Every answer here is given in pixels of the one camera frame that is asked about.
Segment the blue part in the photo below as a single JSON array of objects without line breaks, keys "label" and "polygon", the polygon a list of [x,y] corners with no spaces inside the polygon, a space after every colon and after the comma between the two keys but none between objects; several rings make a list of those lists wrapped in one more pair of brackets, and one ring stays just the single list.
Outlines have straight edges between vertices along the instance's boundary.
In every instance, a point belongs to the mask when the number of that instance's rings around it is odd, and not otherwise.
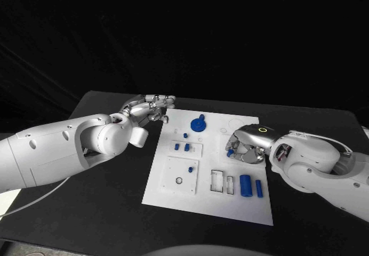
[{"label": "blue part", "polygon": [[201,114],[201,117],[194,119],[191,122],[191,128],[196,132],[202,132],[207,128],[205,115]]},{"label": "blue part", "polygon": [[257,193],[258,193],[258,198],[264,198],[260,180],[257,180]]},{"label": "blue part", "polygon": [[241,195],[245,197],[251,197],[253,196],[253,186],[251,186],[250,175],[240,176],[240,185],[241,185]]},{"label": "blue part", "polygon": [[232,149],[228,150],[228,153],[227,153],[227,156],[231,157],[231,154],[234,153],[235,151]]}]

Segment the white cable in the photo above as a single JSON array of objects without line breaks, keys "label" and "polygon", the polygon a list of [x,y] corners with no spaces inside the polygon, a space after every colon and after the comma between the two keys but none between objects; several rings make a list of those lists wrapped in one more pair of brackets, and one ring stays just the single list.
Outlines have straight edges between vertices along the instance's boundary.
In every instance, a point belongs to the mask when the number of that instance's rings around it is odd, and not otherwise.
[{"label": "white cable", "polygon": [[31,202],[29,204],[26,204],[25,206],[22,206],[19,209],[15,209],[13,211],[8,212],[6,214],[0,215],[0,218],[5,217],[5,216],[9,216],[10,214],[13,214],[15,212],[23,210],[25,208],[28,208],[29,206],[32,206],[36,202],[42,201],[58,189],[59,187],[62,186],[62,184],[65,184],[67,180],[70,179],[71,177],[68,177],[64,182],[58,185],[58,187],[48,193],[45,194],[39,199],[36,199],[34,202]]},{"label": "white cable", "polygon": [[341,143],[338,140],[335,140],[335,139],[332,139],[332,138],[328,138],[328,137],[323,137],[323,136],[319,136],[319,135],[306,133],[306,132],[297,132],[297,133],[302,133],[302,134],[309,135],[309,136],[312,136],[312,137],[318,137],[318,138],[320,138],[320,139],[330,140],[330,141],[336,142],[339,145],[342,145],[342,146],[345,147],[345,149],[346,149],[348,152],[354,152],[352,149],[351,149],[343,143]]}]

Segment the black table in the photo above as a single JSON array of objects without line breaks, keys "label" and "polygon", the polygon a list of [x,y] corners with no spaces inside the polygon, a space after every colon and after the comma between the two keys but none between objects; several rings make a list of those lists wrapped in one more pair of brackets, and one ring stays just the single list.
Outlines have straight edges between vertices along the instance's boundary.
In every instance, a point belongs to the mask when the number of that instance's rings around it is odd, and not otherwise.
[{"label": "black table", "polygon": [[[116,113],[133,95],[91,91],[71,118]],[[181,109],[260,117],[287,134],[305,131],[342,141],[369,154],[369,140],[348,111],[178,99]],[[271,171],[274,227],[142,204],[163,123],[146,126],[145,148],[126,152],[72,176],[38,204],[3,218],[0,238],[91,255],[142,255],[165,247],[217,244],[274,255],[367,253],[369,223],[332,206],[316,194],[294,190]],[[22,190],[10,209],[58,184]]]}]

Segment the white board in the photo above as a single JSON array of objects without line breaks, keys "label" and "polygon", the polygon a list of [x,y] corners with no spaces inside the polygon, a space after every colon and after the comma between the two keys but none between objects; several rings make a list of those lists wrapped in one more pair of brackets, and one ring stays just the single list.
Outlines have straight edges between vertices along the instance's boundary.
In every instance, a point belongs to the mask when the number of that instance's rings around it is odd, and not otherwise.
[{"label": "white board", "polygon": [[[205,115],[207,129],[204,132],[194,132],[191,121],[199,118],[201,114]],[[244,125],[258,124],[258,118],[181,109],[168,109],[168,116],[169,124],[165,124],[162,129],[143,204],[273,226],[266,163],[258,165],[243,163],[230,159],[225,151],[234,131]],[[185,155],[189,152],[183,151],[179,153],[172,149],[176,144],[173,141],[182,142],[182,146],[196,143],[198,148],[202,144],[202,154]],[[183,175],[189,174],[186,171],[191,161],[198,162],[195,194],[182,193],[181,189],[185,188],[181,185],[175,186],[178,173],[172,173],[172,177],[168,178],[169,157],[183,159],[183,164],[176,165],[176,171]],[[224,172],[222,193],[211,191],[212,170]],[[240,176],[243,174],[251,176],[253,197],[241,196]],[[234,195],[227,194],[227,177],[234,177]],[[172,187],[163,189],[163,182],[168,180],[172,181]],[[256,180],[261,180],[264,198],[257,196]]]}]

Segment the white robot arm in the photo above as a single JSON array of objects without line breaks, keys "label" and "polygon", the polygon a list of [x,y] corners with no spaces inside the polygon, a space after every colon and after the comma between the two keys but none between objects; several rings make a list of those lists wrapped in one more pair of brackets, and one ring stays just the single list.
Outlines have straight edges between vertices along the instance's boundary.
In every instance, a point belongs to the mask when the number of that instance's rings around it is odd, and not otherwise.
[{"label": "white robot arm", "polygon": [[[326,140],[341,144],[345,152]],[[240,144],[248,149],[245,154],[237,153]],[[274,129],[258,124],[235,131],[225,149],[231,158],[251,164],[270,155],[273,171],[294,189],[318,193],[338,208],[369,221],[368,155],[313,134],[290,131],[281,137]]]},{"label": "white robot arm", "polygon": [[145,146],[149,121],[169,122],[162,107],[175,96],[139,95],[116,114],[91,115],[36,126],[0,141],[0,193],[41,186],[119,156],[129,143]]}]

